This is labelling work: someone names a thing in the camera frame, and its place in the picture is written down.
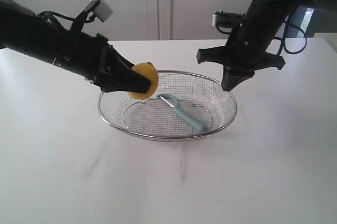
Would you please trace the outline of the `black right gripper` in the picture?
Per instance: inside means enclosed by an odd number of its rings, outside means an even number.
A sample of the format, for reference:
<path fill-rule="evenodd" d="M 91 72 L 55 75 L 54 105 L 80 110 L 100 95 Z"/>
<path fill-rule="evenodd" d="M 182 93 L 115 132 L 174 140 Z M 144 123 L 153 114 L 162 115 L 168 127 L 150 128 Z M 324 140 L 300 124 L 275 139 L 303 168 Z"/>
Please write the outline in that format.
<path fill-rule="evenodd" d="M 241 69 L 223 66 L 222 89 L 231 91 L 237 85 L 252 78 L 254 70 L 275 67 L 279 70 L 285 65 L 282 56 L 266 51 L 271 41 L 277 34 L 280 24 L 221 24 L 222 28 L 231 28 L 227 48 L 231 53 L 230 58 Z M 196 55 L 197 63 L 204 62 L 228 64 L 227 49 L 225 46 L 200 48 Z"/>

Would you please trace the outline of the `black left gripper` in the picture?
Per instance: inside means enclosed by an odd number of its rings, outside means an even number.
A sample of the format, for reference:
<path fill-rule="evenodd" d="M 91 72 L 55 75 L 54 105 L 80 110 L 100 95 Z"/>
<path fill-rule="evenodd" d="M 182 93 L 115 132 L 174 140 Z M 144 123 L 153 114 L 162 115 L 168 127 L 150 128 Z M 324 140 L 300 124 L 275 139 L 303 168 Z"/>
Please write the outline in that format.
<path fill-rule="evenodd" d="M 86 80 L 104 93 L 129 91 L 145 94 L 149 90 L 152 82 L 132 70 L 134 64 L 110 45 L 107 37 L 97 33 L 95 41 L 98 42 L 98 53 L 93 70 Z M 115 65 L 118 59 L 123 63 Z"/>

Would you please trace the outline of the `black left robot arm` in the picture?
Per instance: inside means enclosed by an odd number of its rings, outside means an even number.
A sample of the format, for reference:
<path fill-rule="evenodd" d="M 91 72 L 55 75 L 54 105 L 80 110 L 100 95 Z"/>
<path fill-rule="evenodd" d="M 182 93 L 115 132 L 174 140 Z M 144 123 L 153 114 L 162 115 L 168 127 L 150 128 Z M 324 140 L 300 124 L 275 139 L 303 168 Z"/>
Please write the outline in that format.
<path fill-rule="evenodd" d="M 76 18 L 51 11 L 37 14 L 13 0 L 1 0 L 1 48 L 83 76 L 105 93 L 145 94 L 153 82 L 132 70 L 133 64 L 105 36 L 82 31 L 85 24 L 96 18 L 104 22 L 112 13 L 103 0 L 91 0 Z"/>

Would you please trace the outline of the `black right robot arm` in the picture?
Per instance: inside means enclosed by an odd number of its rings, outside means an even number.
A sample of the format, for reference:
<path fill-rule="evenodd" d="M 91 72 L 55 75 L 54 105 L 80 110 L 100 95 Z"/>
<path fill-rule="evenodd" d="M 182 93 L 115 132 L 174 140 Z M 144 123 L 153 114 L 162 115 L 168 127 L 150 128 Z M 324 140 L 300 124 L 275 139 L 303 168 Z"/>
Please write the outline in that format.
<path fill-rule="evenodd" d="M 224 91 L 252 78 L 257 70 L 282 69 L 285 60 L 281 52 L 292 54 L 285 47 L 285 39 L 300 6 L 334 11 L 336 0 L 252 0 L 244 14 L 215 12 L 212 25 L 228 35 L 228 40 L 224 46 L 199 49 L 197 62 L 223 66 Z"/>

